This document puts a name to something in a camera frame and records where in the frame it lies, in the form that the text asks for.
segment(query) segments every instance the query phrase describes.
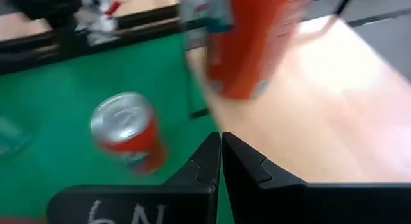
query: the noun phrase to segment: can lid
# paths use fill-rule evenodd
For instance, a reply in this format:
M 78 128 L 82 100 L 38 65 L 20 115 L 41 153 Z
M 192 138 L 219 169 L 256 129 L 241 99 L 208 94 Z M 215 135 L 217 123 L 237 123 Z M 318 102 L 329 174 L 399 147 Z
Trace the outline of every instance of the can lid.
M 144 131 L 150 122 L 151 107 L 134 92 L 124 92 L 97 106 L 90 121 L 91 133 L 99 141 L 121 143 Z

